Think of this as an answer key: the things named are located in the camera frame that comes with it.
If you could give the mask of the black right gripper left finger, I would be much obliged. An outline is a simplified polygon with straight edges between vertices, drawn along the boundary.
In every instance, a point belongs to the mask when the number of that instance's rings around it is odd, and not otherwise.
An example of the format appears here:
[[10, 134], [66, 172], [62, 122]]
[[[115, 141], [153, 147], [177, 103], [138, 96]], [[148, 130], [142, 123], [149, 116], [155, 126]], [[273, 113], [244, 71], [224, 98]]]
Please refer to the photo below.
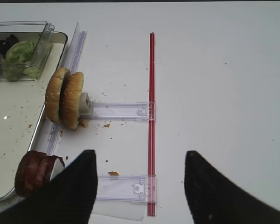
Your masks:
[[1, 212], [0, 224], [87, 224], [97, 188], [95, 151], [84, 150], [48, 185]]

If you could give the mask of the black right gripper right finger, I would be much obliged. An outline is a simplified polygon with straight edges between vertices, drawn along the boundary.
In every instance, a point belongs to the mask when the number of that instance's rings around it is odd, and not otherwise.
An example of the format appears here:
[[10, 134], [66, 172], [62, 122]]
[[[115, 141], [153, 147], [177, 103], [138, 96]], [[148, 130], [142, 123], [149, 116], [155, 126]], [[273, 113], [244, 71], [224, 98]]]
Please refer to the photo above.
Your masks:
[[184, 188], [195, 224], [280, 224], [280, 211], [242, 190], [197, 151], [186, 153]]

